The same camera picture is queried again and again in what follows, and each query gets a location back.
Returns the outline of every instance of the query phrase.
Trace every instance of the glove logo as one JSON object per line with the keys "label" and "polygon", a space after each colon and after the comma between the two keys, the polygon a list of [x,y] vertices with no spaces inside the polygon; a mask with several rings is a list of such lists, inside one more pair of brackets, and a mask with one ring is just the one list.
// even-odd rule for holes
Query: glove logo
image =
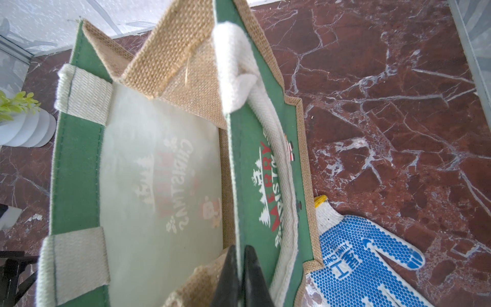
{"label": "glove logo", "polygon": [[324,264],[338,280],[348,277],[361,263],[349,241],[343,242],[324,258]]}

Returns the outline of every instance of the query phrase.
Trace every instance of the white cotton handle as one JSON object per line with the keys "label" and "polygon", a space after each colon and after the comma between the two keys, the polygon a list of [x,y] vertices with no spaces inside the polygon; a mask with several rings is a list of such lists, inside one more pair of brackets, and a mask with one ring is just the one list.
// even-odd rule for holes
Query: white cotton handle
{"label": "white cotton handle", "polygon": [[109,284],[108,255],[102,227],[44,239],[38,261],[36,306],[55,307]]}
{"label": "white cotton handle", "polygon": [[288,143],[244,31],[230,22],[218,24],[213,30],[213,42],[223,113],[230,114],[248,101],[263,126],[278,167],[284,205],[281,219],[283,232],[270,295],[274,305],[282,307],[298,253],[299,221]]}
{"label": "white cotton handle", "polygon": [[63,65],[58,75],[55,109],[105,126],[112,84],[70,64]]}

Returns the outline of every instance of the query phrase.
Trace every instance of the black tool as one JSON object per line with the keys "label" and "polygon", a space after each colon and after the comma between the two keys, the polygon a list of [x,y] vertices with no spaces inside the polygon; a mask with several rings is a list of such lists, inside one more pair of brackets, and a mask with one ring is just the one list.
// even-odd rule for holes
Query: black tool
{"label": "black tool", "polygon": [[245,247],[244,274],[241,282],[237,271],[236,247],[232,245],[223,264],[210,307],[237,307],[238,301],[242,299],[245,301],[245,307],[274,307],[254,247]]}
{"label": "black tool", "polygon": [[0,258],[7,258],[0,267],[0,307],[14,307],[36,281],[37,272],[34,272],[19,284],[20,274],[38,259],[38,256],[24,254],[23,251],[0,251]]}

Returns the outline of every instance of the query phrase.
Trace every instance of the work glove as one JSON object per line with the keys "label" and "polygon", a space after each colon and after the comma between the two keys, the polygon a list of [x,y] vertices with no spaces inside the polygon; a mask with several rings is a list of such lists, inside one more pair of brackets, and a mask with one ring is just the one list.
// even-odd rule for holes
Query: work glove
{"label": "work glove", "polygon": [[326,196],[316,199],[324,269],[310,273],[323,302],[331,307],[430,307],[380,254],[417,270],[423,254],[374,222],[337,213]]}

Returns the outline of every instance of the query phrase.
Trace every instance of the marble floor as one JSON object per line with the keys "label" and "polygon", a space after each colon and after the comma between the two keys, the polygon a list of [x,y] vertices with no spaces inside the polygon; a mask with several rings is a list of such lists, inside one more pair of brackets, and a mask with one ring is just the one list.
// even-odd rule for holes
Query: marble floor
{"label": "marble floor", "polygon": [[[253,11],[288,94],[303,99],[314,195],[424,252],[419,271],[387,261],[435,306],[491,306],[491,133],[448,3],[290,0]],[[117,41],[135,53],[147,36]],[[69,56],[35,58],[24,84],[55,115]],[[0,203],[24,210],[0,231],[3,250],[37,254],[48,234],[52,150],[53,140],[0,151]],[[33,306],[33,290],[20,305]]]}

